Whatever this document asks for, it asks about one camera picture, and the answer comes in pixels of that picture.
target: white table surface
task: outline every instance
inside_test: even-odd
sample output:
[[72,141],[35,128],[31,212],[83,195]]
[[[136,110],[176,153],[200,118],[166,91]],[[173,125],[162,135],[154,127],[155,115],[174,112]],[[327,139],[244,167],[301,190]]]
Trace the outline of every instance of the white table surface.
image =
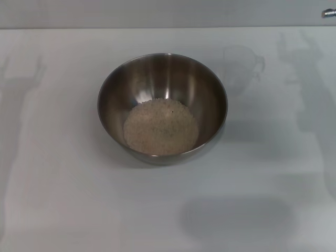
[[[336,251],[335,32],[1,30],[0,251]],[[243,84],[225,83],[213,148],[158,169],[117,146],[96,109],[114,68],[155,52]]]

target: metal bowl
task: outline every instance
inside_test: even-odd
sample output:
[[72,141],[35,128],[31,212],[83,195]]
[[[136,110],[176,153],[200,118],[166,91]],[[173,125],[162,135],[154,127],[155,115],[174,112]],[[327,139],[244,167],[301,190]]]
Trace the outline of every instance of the metal bowl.
[[[199,136],[193,149],[175,155],[147,155],[129,148],[123,125],[133,107],[154,98],[170,98],[187,106],[196,118]],[[227,95],[221,81],[202,63],[175,54],[151,54],[114,70],[98,96],[98,113],[109,135],[136,158],[168,165],[197,153],[223,127]]]

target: rice grain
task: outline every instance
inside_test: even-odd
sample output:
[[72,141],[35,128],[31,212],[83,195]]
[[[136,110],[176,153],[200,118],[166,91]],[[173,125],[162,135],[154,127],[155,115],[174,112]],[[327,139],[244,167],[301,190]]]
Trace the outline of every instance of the rice grain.
[[198,125],[189,108],[171,99],[154,99],[134,107],[124,123],[127,145],[149,155],[171,155],[191,150]]

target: metal bolt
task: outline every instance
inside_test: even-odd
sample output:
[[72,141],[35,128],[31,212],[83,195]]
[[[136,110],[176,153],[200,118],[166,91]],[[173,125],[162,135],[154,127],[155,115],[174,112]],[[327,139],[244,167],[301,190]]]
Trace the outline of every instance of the metal bolt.
[[336,9],[326,9],[325,11],[322,11],[322,18],[334,16],[336,16]]

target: bowl rim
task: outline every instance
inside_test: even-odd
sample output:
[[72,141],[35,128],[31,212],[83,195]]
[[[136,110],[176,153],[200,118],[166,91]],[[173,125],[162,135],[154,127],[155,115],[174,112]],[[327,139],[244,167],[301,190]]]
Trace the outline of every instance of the bowl rim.
[[[218,130],[216,131],[216,133],[214,133],[206,142],[204,142],[203,144],[201,144],[200,146],[196,147],[196,148],[193,148],[189,151],[186,151],[186,152],[182,152],[182,153],[178,153],[178,154],[169,154],[169,155],[150,155],[150,154],[146,154],[146,153],[143,153],[143,152],[140,152],[140,151],[137,151],[137,150],[134,150],[132,148],[130,148],[129,146],[125,145],[125,144],[122,144],[122,143],[119,143],[116,139],[114,139],[114,137],[109,133],[109,131],[107,130],[107,127],[106,125],[104,124],[103,120],[102,120],[102,116],[100,114],[100,109],[99,109],[99,102],[100,102],[100,99],[101,99],[101,95],[102,95],[102,90],[104,89],[104,87],[107,85],[107,81],[108,79],[110,79],[110,77],[115,73],[117,72],[118,69],[122,68],[123,66],[129,64],[130,62],[132,61],[135,61],[135,60],[138,60],[138,59],[141,59],[141,58],[146,58],[146,57],[151,57],[151,56],[157,56],[157,55],[171,55],[171,56],[178,56],[178,57],[182,57],[182,58],[185,58],[185,59],[188,59],[188,60],[191,60],[191,61],[194,61],[198,64],[201,64],[201,66],[205,67],[215,78],[216,80],[219,82],[220,84],[220,87],[222,88],[222,91],[224,93],[224,96],[225,96],[225,100],[226,100],[226,110],[225,110],[225,114],[224,114],[224,118],[223,118],[223,121],[220,125],[220,127],[218,128]],[[207,143],[211,142],[211,140],[217,136],[217,134],[219,133],[219,131],[221,131],[221,129],[223,128],[224,124],[225,124],[225,121],[226,121],[226,117],[227,117],[227,111],[228,111],[228,99],[227,99],[227,93],[225,91],[225,88],[223,86],[223,83],[221,82],[221,80],[218,78],[218,76],[210,69],[208,68],[205,64],[199,62],[198,60],[196,59],[193,59],[193,58],[190,58],[188,56],[184,56],[184,55],[180,55],[180,54],[172,54],[172,53],[169,53],[169,52],[159,52],[159,53],[153,53],[153,54],[146,54],[146,55],[142,55],[142,56],[138,56],[138,57],[135,57],[135,58],[132,58],[126,62],[124,62],[123,64],[121,64],[120,66],[118,66],[115,70],[113,70],[105,79],[105,81],[103,82],[102,86],[100,87],[100,90],[99,90],[99,94],[98,94],[98,100],[97,100],[97,109],[98,109],[98,117],[99,117],[99,120],[100,120],[100,123],[102,124],[102,126],[104,127],[106,133],[117,143],[119,144],[120,146],[126,148],[127,150],[130,150],[131,152],[135,152],[136,154],[140,154],[140,155],[144,155],[144,156],[147,156],[147,157],[151,157],[151,158],[169,158],[169,157],[174,157],[174,156],[181,156],[181,155],[187,155],[191,152],[194,152],[196,150],[199,150],[201,149],[202,147],[204,147]]]

